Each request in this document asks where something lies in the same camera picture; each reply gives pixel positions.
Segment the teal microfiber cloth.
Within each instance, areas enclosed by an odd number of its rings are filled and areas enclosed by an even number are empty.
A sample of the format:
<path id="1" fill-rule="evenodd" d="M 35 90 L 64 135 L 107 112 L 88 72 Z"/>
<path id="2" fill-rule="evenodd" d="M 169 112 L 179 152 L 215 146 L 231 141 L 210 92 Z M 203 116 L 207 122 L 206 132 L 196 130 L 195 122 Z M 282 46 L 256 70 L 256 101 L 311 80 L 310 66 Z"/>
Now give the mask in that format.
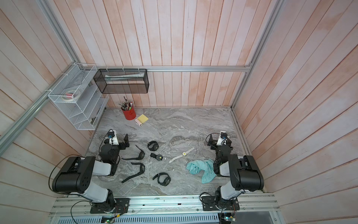
<path id="1" fill-rule="evenodd" d="M 186 169 L 189 171 L 190 174 L 196 175 L 203 171 L 203 176 L 201 182 L 203 184 L 211 182 L 215 177 L 216 174 L 213 168 L 214 161 L 209 160 L 194 160 L 189 162 L 186 165 Z"/>

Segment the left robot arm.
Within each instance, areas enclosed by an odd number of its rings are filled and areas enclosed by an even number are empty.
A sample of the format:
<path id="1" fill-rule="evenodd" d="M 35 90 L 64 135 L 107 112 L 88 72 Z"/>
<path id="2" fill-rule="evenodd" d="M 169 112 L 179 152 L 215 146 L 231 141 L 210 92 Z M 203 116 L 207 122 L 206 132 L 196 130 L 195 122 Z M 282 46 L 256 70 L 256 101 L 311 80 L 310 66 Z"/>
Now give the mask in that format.
<path id="1" fill-rule="evenodd" d="M 97 160 L 95 156 L 71 156 L 53 179 L 49 188 L 58 194 L 79 195 L 88 199 L 92 206 L 105 212 L 112 211 L 116 206 L 113 192 L 92 182 L 95 176 L 113 176 L 120 162 L 119 152 L 130 146 L 128 135 L 123 142 L 116 142 L 116 132 L 110 130 L 105 144 L 100 147 Z"/>

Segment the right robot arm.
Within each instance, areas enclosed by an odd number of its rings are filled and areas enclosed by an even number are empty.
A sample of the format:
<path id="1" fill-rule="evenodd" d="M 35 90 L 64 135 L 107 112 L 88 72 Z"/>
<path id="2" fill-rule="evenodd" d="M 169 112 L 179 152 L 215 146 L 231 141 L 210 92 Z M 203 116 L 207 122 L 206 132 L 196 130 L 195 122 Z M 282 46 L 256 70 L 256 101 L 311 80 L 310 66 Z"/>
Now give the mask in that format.
<path id="1" fill-rule="evenodd" d="M 218 209 L 234 207 L 234 200 L 243 191 L 257 191 L 264 188 L 264 178 L 258 165 L 251 155 L 238 156 L 232 154 L 232 141 L 227 133 L 218 133 L 218 139 L 213 133 L 206 137 L 206 143 L 215 151 L 213 171 L 222 177 L 229 177 L 230 181 L 218 187 L 214 196 L 214 204 Z"/>

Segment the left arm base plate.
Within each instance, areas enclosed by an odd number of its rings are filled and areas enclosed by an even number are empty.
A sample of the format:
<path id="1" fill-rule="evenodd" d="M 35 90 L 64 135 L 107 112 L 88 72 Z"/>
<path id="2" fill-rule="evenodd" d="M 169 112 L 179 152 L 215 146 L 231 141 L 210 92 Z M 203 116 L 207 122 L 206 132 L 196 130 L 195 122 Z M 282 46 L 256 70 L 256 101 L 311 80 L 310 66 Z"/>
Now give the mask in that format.
<path id="1" fill-rule="evenodd" d="M 90 214 L 127 213 L 130 198 L 113 198 L 103 203 L 91 203 Z"/>

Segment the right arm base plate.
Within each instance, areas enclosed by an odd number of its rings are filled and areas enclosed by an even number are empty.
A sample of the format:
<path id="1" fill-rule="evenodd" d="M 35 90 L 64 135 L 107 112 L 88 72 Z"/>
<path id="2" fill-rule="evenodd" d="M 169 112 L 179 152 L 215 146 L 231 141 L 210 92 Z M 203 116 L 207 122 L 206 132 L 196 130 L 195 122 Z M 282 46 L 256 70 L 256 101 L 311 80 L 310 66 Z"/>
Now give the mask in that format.
<path id="1" fill-rule="evenodd" d="M 216 196 L 200 196 L 204 211 L 238 211 L 239 202 L 236 197 L 225 200 Z"/>

